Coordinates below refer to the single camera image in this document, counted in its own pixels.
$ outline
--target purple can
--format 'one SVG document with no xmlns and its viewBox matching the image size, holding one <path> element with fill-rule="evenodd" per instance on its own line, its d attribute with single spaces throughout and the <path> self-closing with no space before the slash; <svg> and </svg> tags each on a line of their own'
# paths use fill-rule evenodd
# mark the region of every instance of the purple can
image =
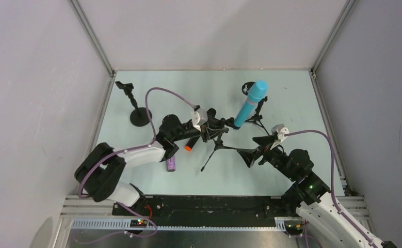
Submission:
<svg viewBox="0 0 402 248">
<path fill-rule="evenodd" d="M 166 160 L 166 167 L 168 172 L 174 172 L 176 170 L 175 156 L 172 156 L 170 159 Z"/>
</svg>

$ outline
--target light blue cylinder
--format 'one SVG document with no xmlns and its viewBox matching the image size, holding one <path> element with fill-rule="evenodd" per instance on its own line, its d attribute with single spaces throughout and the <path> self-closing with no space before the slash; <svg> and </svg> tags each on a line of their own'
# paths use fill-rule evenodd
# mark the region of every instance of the light blue cylinder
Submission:
<svg viewBox="0 0 402 248">
<path fill-rule="evenodd" d="M 252 110 L 257 106 L 257 104 L 265 97 L 266 91 L 268 90 L 268 85 L 265 81 L 257 81 L 248 92 L 248 97 L 245 103 L 234 119 L 234 125 L 240 128 L 243 123 L 248 119 Z"/>
</svg>

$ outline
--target metal beam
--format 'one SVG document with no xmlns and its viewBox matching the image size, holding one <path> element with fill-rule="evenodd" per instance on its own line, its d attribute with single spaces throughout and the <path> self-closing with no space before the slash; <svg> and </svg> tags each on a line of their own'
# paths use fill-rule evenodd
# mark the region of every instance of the metal beam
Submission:
<svg viewBox="0 0 402 248">
<path fill-rule="evenodd" d="M 90 22 L 87 19 L 84 11 L 82 10 L 81 5 L 79 4 L 78 0 L 69 0 L 70 5 L 72 6 L 73 11 L 75 12 L 76 16 L 78 17 L 81 26 L 84 28 L 85 34 L 90 39 L 91 45 L 93 46 L 94 50 L 98 54 L 99 59 L 102 61 L 105 69 L 107 70 L 109 76 L 113 76 L 114 69 L 112 68 L 111 64 L 109 63 L 108 57 L 106 56 L 102 45 L 100 44 L 96 34 L 93 31 L 93 28 L 90 25 Z"/>
<path fill-rule="evenodd" d="M 330 50 L 331 46 L 334 44 L 334 41 L 338 37 L 339 33 L 341 32 L 341 29 L 344 27 L 346 20 L 348 17 L 351 15 L 352 10 L 356 6 L 356 4 L 359 2 L 359 0 L 348 0 L 344 8 L 341 11 L 341 14 L 337 18 L 333 28 L 331 29 L 330 34 L 328 35 L 328 38 L 326 42 L 324 43 L 323 48 L 318 54 L 318 57 L 316 58 L 315 63 L 312 66 L 312 72 L 315 73 L 325 56 L 327 55 L 328 51 Z"/>
</svg>

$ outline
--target table top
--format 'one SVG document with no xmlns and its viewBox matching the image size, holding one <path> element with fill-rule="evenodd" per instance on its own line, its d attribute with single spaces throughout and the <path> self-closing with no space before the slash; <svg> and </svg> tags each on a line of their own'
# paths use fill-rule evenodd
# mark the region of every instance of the table top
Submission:
<svg viewBox="0 0 402 248">
<path fill-rule="evenodd" d="M 261 114 L 270 130 L 285 124 L 291 132 L 315 129 L 326 132 L 312 82 L 307 71 L 119 71 L 116 81 L 133 83 L 133 94 L 139 106 L 151 87 L 175 91 L 194 104 L 208 110 L 216 109 L 216 117 L 235 117 L 246 96 L 241 87 L 250 81 L 264 80 L 268 84 L 268 101 Z M 177 97 L 153 91 L 148 99 L 153 123 L 158 129 L 168 114 L 177 115 L 181 122 L 190 119 L 191 108 Z M 147 144 L 152 139 L 151 126 L 135 127 L 130 123 L 134 108 L 124 92 L 114 85 L 98 143 L 107 142 L 117 148 Z M 252 137 L 266 135 L 263 129 L 246 123 L 239 130 L 224 134 L 224 145 L 255 148 Z M 203 172 L 201 167 L 213 151 L 213 142 L 196 143 L 193 150 L 184 149 L 187 141 L 179 141 L 175 155 L 176 171 L 167 172 L 166 163 L 149 163 L 125 169 L 121 181 L 132 183 L 145 194 L 166 195 L 282 195 L 292 183 L 269 163 L 248 168 L 233 150 L 218 150 Z M 315 164 L 313 171 L 330 184 L 330 149 L 318 134 L 301 134 L 283 142 L 285 152 L 305 149 Z M 336 195 L 344 195 L 335 170 Z"/>
</svg>

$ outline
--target red wire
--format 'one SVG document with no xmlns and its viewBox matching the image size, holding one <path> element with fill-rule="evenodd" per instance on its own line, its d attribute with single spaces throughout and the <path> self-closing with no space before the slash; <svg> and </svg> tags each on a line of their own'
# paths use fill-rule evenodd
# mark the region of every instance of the red wire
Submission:
<svg viewBox="0 0 402 248">
<path fill-rule="evenodd" d="M 150 212 L 150 214 L 149 214 L 149 218 L 152 218 L 152 208 L 151 208 L 151 206 L 146 205 L 146 207 L 144 207 L 144 208 L 149 209 L 149 212 Z"/>
</svg>

